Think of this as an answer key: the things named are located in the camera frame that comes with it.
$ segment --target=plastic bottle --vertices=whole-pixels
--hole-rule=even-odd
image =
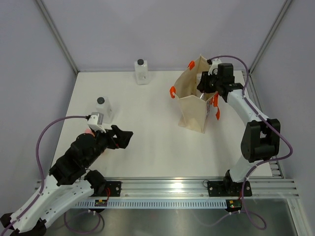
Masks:
[[[146,60],[139,59],[138,61],[135,61],[134,70],[136,72],[136,80],[138,85],[147,85],[150,82],[148,63]]]
[[[99,97],[97,99],[96,110],[104,115],[103,123],[110,124],[112,122],[113,111],[108,97]]]

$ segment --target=white wall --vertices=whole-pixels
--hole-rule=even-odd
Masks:
[[[0,1],[0,216],[16,211],[34,192],[37,138],[49,122],[65,115],[74,83],[35,3]],[[61,127],[43,138],[45,173]]]
[[[294,148],[284,161],[315,229],[315,1],[294,1],[270,47],[253,73],[263,110],[278,118]],[[279,156],[288,153],[282,143]]]
[[[45,0],[81,71],[183,69],[200,54],[250,64],[284,0]]]

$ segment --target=paper bag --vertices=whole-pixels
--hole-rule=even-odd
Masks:
[[[201,133],[205,132],[205,123],[211,104],[218,105],[217,93],[205,94],[202,99],[196,96],[199,84],[197,74],[209,71],[209,68],[207,60],[200,56],[189,64],[170,90],[171,97],[177,98],[183,114],[178,125]]]

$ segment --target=robotic arm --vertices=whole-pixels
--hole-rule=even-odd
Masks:
[[[93,194],[99,196],[107,187],[107,181],[97,170],[89,171],[83,180],[86,169],[105,151],[105,149],[126,148],[133,135],[112,125],[105,130],[102,125],[103,114],[92,113],[87,117],[93,134],[81,134],[71,144],[49,170],[44,189],[38,189],[33,196],[15,213],[4,214],[0,221],[4,227],[16,221],[10,228],[12,236],[42,236],[46,229],[81,199]]]
[[[235,83],[233,65],[219,59],[208,61],[209,71],[202,72],[197,89],[202,93],[218,92],[246,126],[241,142],[242,156],[236,165],[228,170],[223,179],[225,191],[233,196],[239,193],[249,169],[262,160],[269,160],[279,152],[280,138],[260,119],[259,115],[280,132],[280,122],[269,119],[254,103],[243,95],[243,86]]]

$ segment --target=white table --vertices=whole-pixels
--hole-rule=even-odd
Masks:
[[[182,71],[150,72],[148,85],[136,84],[134,72],[79,73],[67,116],[88,115],[96,99],[108,96],[115,116],[113,124],[133,131],[126,149],[107,149],[90,167],[105,177],[221,177],[241,156],[245,127],[236,112],[219,100],[221,118],[211,108],[205,134],[178,126],[181,111],[169,89]],[[241,71],[236,82],[244,84]],[[53,164],[87,129],[84,119],[66,120]],[[269,164],[252,176],[272,176]]]

